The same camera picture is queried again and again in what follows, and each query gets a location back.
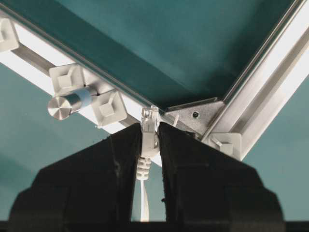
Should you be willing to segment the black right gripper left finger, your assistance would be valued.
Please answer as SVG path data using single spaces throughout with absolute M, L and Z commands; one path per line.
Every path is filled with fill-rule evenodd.
M 140 124 L 42 168 L 12 206 L 11 232 L 110 231 L 131 219 Z

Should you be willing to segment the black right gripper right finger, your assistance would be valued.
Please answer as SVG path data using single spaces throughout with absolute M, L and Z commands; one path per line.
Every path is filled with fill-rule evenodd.
M 256 169 L 159 125 L 166 220 L 189 232 L 283 232 L 279 200 Z

